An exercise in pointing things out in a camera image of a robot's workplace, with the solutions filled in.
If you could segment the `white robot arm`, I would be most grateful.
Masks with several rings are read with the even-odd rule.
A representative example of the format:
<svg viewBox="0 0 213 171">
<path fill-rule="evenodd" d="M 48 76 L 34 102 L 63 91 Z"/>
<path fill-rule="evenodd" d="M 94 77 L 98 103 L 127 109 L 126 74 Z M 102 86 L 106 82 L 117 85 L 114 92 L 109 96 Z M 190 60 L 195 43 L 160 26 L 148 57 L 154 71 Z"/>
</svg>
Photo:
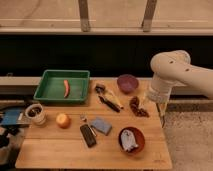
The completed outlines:
<svg viewBox="0 0 213 171">
<path fill-rule="evenodd" d="M 213 69 L 192 65 L 185 50 L 158 53 L 152 57 L 150 67 L 153 77 L 146 90 L 146 98 L 157 104 L 160 116 L 165 115 L 176 83 L 188 85 L 213 99 Z"/>
</svg>

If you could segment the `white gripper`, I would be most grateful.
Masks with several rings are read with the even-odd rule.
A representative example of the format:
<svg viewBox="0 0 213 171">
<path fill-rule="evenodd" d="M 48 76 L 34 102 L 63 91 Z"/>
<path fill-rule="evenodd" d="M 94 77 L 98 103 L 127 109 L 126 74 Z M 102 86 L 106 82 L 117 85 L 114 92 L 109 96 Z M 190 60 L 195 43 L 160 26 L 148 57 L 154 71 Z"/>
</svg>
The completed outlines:
<svg viewBox="0 0 213 171">
<path fill-rule="evenodd" d="M 148 103 L 148 98 L 157 104 L 159 114 L 164 116 L 166 113 L 167 104 L 169 100 L 173 82 L 164 80 L 161 77 L 154 75 L 148 86 L 147 95 L 142 97 L 141 107 L 144 107 Z"/>
</svg>

